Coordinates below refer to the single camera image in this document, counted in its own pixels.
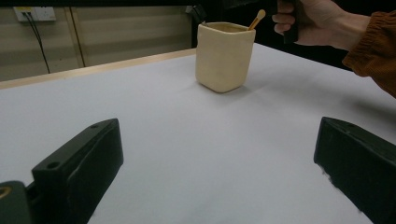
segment human hand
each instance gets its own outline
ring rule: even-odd
[[[278,14],[273,16],[275,31],[282,34],[296,22],[290,13],[291,3],[278,0]],[[300,0],[297,4],[300,45],[350,49],[357,44],[369,18],[345,12],[332,0]]]

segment power outlet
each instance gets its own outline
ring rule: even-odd
[[[28,21],[23,15],[30,13],[34,21],[56,21],[53,7],[14,7],[18,21]]]

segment wrist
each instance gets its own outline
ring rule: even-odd
[[[352,50],[361,41],[369,23],[370,17],[346,12],[335,21],[330,46]]]

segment yellow container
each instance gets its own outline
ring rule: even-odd
[[[248,75],[256,31],[229,22],[198,26],[195,77],[215,92],[242,86]]]

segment wooden stick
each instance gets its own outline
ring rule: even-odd
[[[256,26],[257,26],[257,24],[259,24],[259,22],[260,22],[260,20],[262,19],[262,18],[264,18],[265,17],[265,10],[264,9],[261,9],[260,11],[259,11],[259,13],[257,13],[257,17],[254,19],[254,21],[250,24],[250,26],[247,28],[249,31],[250,30],[253,30]]]

